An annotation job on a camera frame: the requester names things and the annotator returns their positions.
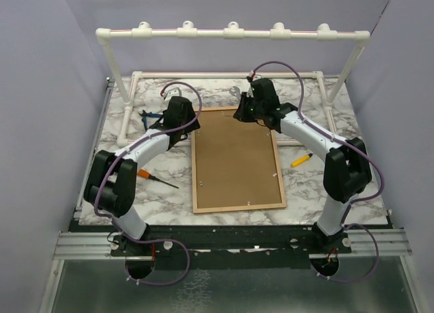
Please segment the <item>brown wooden picture frame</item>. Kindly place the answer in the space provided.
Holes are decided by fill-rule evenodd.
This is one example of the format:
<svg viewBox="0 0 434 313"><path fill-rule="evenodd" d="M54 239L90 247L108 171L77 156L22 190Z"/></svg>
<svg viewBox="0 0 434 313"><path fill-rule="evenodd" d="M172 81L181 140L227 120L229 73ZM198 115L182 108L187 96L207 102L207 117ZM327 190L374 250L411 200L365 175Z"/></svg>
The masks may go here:
<svg viewBox="0 0 434 313"><path fill-rule="evenodd" d="M235 110L204 108L191 134L195 214L287 206L275 132L240 123Z"/></svg>

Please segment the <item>yellow black screwdriver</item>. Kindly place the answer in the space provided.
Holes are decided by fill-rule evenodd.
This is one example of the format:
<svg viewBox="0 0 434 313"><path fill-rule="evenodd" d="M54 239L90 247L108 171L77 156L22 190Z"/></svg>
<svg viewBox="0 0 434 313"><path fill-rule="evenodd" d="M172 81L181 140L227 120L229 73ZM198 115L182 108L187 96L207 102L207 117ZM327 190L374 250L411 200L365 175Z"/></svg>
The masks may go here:
<svg viewBox="0 0 434 313"><path fill-rule="evenodd" d="M291 163L291 167L297 167L303 163L305 163L306 161L308 161L311 157L313 156L313 153L308 153L302 157L300 157L299 159L296 159L295 161L293 161Z"/></svg>

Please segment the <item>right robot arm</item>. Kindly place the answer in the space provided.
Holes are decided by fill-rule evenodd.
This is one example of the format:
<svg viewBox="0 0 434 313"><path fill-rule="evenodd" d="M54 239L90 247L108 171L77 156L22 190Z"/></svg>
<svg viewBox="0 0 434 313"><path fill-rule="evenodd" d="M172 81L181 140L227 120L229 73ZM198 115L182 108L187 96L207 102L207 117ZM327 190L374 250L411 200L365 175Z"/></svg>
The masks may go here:
<svg viewBox="0 0 434 313"><path fill-rule="evenodd" d="M270 130L287 135L306 146L324 163L323 187L328 196L314 224L313 248L326 253L336 244L349 212L350 201L372 181L366 147L362 140L346 140L311 122L301 109L281 103L272 80L248 79L250 88L240 94L234 119L244 123L262 121Z"/></svg>

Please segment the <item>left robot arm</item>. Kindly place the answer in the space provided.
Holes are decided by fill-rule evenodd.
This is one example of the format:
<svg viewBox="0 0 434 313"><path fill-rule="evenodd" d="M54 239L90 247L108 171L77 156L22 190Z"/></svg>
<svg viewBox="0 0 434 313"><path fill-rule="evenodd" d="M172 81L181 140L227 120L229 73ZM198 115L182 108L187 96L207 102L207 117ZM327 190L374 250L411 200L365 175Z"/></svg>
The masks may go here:
<svg viewBox="0 0 434 313"><path fill-rule="evenodd" d="M138 171L199 128L191 101L174 96L141 138L116 152L101 150L95 155L83 199L93 205L97 216L111 219L128 235L126 247L133 254L146 253L150 245L149 225L133 208Z"/></svg>

